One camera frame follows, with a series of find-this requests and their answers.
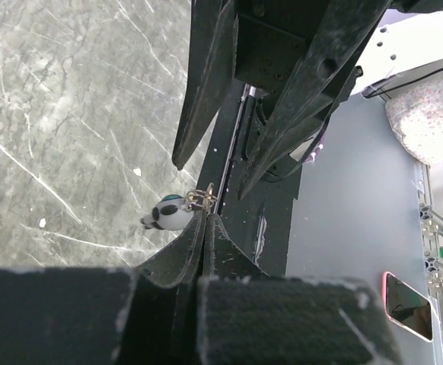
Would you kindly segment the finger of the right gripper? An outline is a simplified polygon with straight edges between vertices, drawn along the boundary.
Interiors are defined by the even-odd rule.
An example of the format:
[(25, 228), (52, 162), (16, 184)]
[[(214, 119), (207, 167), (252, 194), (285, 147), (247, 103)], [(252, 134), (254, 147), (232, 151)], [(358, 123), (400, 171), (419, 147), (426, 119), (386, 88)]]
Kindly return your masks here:
[(389, 1), (331, 1), (311, 42), (283, 88), (241, 176), (237, 197), (244, 198), (268, 170), (273, 151), (299, 119), (306, 119), (316, 99), (353, 56), (389, 8)]
[(231, 87), (238, 19), (235, 1), (193, 1), (186, 93), (172, 162), (182, 170)]

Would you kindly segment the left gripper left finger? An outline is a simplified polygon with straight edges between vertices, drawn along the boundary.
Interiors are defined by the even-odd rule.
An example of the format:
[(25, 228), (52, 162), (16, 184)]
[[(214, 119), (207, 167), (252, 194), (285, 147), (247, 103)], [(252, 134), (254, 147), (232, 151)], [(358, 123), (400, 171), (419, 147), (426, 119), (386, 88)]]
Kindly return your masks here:
[(196, 271), (202, 252), (207, 213), (197, 211), (182, 233), (137, 267), (159, 287), (175, 287), (191, 268)]

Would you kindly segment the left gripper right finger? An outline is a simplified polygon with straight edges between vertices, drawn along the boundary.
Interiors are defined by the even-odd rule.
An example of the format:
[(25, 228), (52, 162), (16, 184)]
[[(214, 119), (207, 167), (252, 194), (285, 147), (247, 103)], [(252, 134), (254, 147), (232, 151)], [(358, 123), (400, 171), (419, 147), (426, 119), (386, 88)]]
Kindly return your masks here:
[(202, 275), (233, 280), (269, 277), (230, 239), (218, 214), (210, 214), (207, 218)]

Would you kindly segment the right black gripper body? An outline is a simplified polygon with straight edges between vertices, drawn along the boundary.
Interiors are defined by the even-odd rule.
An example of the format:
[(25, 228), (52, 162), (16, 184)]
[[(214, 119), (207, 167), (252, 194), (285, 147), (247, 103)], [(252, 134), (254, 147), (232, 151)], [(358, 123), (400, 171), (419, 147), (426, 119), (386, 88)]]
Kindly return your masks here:
[(251, 118), (265, 125), (299, 58), (315, 33), (330, 33), (323, 19), (330, 1), (239, 1), (234, 77), (257, 89)]

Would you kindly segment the key bunch with panda charm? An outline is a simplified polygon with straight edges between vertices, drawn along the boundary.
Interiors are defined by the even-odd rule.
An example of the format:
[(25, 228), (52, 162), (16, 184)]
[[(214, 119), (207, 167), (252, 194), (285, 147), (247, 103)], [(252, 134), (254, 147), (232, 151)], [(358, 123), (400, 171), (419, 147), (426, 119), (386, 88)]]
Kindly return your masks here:
[(140, 223), (146, 230), (183, 230), (197, 211), (210, 211), (216, 202), (211, 182), (207, 190), (192, 189), (185, 195), (166, 195), (141, 218)]

